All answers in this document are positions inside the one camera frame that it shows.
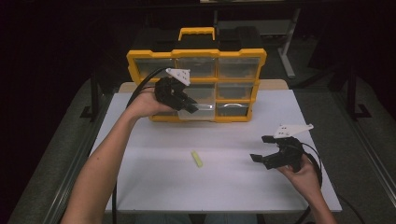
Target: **yellow object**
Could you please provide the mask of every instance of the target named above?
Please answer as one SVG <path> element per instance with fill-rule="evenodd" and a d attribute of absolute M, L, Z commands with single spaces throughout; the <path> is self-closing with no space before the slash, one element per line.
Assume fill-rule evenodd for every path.
<path fill-rule="evenodd" d="M 250 30 L 243 30 L 236 37 L 250 35 L 250 33 Z M 201 38 L 201 34 L 211 35 L 209 38 L 204 37 L 202 41 L 208 43 L 207 49 L 198 49 L 197 46 L 203 45 L 200 41 L 191 47 L 183 45 L 186 43 L 183 41 Z M 185 39 L 182 38 L 184 35 L 191 36 Z M 253 42 L 254 38 L 251 37 L 241 41 L 242 48 L 224 50 L 221 46 L 227 47 L 229 44 L 227 38 L 215 40 L 213 27 L 182 28 L 178 36 L 175 36 L 175 41 L 172 42 L 174 48 L 169 50 L 162 48 L 169 42 L 166 39 L 167 42 L 165 40 L 152 41 L 152 44 L 147 47 L 139 46 L 139 48 L 132 48 L 128 52 L 128 70 L 136 85 L 157 68 L 174 67 L 191 70 L 191 84 L 186 87 L 184 92 L 197 102 L 198 111 L 193 114 L 185 110 L 161 113 L 150 117 L 152 121 L 246 122 L 251 120 L 253 104 L 256 101 L 260 85 L 259 76 L 267 54 L 262 48 L 261 42 L 260 45 L 254 46 L 255 48 L 243 48 L 244 43 L 252 46 L 249 43 Z M 139 40 L 144 43 L 149 42 L 145 37 L 141 37 Z M 150 49 L 149 46 L 157 46 L 159 49 Z M 169 75 L 162 71 L 150 82 L 153 84 L 165 76 Z"/>
<path fill-rule="evenodd" d="M 191 155 L 194 157 L 194 160 L 197 163 L 197 166 L 201 168 L 203 166 L 203 164 L 202 164 L 201 159 L 198 156 L 198 153 L 196 153 L 195 151 L 192 151 Z"/>

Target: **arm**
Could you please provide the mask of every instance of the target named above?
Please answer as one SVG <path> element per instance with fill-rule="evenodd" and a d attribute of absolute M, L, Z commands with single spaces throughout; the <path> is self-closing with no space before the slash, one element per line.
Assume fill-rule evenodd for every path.
<path fill-rule="evenodd" d="M 287 166 L 279 167 L 278 171 L 303 195 L 309 203 L 314 219 L 318 224 L 337 223 L 323 198 L 314 166 L 305 155 L 302 157 L 301 166 L 298 173 L 294 173 L 292 168 Z"/>
<path fill-rule="evenodd" d="M 102 222 L 135 123 L 140 118 L 170 110 L 155 100 L 153 89 L 146 89 L 136 97 L 82 167 L 62 223 Z"/>

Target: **yellow storage organizer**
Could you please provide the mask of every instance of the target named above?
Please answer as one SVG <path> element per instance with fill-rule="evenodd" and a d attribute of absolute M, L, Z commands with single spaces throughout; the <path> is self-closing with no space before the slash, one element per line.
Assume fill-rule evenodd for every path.
<path fill-rule="evenodd" d="M 193 114 L 181 110 L 152 116 L 153 121 L 249 121 L 260 85 L 266 52 L 254 27 L 220 30 L 213 27 L 179 31 L 144 29 L 127 54 L 129 72 L 138 85 L 158 68 L 190 69 L 186 92 L 198 104 Z M 169 76 L 165 71 L 153 78 Z"/>

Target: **dark background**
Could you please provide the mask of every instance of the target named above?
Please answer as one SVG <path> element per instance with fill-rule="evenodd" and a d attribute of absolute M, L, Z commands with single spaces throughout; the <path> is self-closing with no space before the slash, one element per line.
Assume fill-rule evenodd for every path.
<path fill-rule="evenodd" d="M 140 28 L 177 29 L 212 26 L 213 22 L 210 7 L 152 7 L 180 1 L 108 2 L 0 2 L 0 223 L 7 222 L 78 88 L 93 73 L 99 74 L 103 91 L 131 80 L 125 55 Z M 318 40 L 311 66 L 324 69 L 343 62 L 346 73 L 354 66 L 396 118 L 394 4 L 286 1 L 290 2 L 270 7 L 225 7 L 219 17 L 260 20 L 267 19 L 265 15 L 281 19 L 289 13 L 285 8 L 291 9 L 296 2 L 308 3 L 302 4 L 294 37 Z"/>

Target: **table surface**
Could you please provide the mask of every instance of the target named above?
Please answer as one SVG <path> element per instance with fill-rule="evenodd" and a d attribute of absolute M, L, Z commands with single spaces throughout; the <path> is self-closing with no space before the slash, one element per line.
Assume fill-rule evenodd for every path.
<path fill-rule="evenodd" d="M 130 96 L 131 93 L 114 95 L 93 148 L 103 141 Z M 306 201 L 286 177 L 275 169 L 266 170 L 249 156 L 278 152 L 276 145 L 264 144 L 261 137 L 273 135 L 281 124 L 305 124 L 293 91 L 259 91 L 250 122 L 139 120 L 120 168 L 118 210 L 189 213 L 305 210 Z M 315 147 L 310 132 L 295 137 Z M 315 154 L 308 147 L 305 150 Z M 192 151 L 201 158 L 201 168 L 196 165 Z M 324 168 L 322 192 L 332 211 L 342 210 Z M 106 210 L 111 210 L 111 199 Z"/>

